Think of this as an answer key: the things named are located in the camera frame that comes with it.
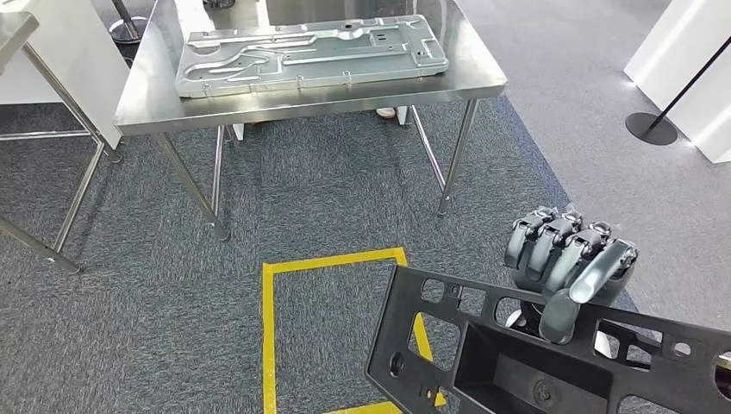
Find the white sneaker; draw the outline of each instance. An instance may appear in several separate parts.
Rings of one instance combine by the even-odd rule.
[[[378,108],[376,113],[384,119],[391,119],[396,116],[396,110],[393,108]]]

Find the screw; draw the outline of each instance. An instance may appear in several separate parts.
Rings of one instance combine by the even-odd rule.
[[[533,399],[541,407],[550,407],[556,402],[556,392],[551,383],[541,379],[533,387]]]

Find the stanchion base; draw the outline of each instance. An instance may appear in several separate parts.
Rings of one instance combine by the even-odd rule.
[[[678,138],[678,131],[666,119],[660,120],[653,129],[648,129],[658,116],[646,112],[635,112],[627,117],[624,125],[640,140],[653,145],[670,145]]]
[[[137,28],[137,33],[140,37],[134,38],[130,36],[127,26],[124,25],[124,21],[117,20],[114,24],[109,26],[109,34],[112,36],[112,40],[115,43],[119,43],[121,45],[134,45],[142,41],[142,34],[145,33],[145,29],[147,28],[147,19],[145,17],[135,16],[132,17],[132,22]]]

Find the table top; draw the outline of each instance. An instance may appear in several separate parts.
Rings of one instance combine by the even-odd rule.
[[[157,0],[117,106],[124,135],[272,121],[407,104],[433,104],[499,95],[503,71],[454,0],[236,0],[206,10],[199,0]],[[420,14],[440,40],[449,69],[435,76],[181,98],[178,63],[190,32]]]
[[[27,11],[0,12],[0,70],[37,28],[38,21]]]

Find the round hole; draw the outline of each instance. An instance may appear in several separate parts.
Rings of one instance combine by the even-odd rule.
[[[390,356],[389,372],[390,376],[396,378],[403,369],[403,355],[400,352],[396,352]]]
[[[685,342],[678,342],[672,347],[673,352],[677,356],[688,356],[690,355],[690,345]]]
[[[715,386],[721,395],[731,401],[731,351],[716,356]]]

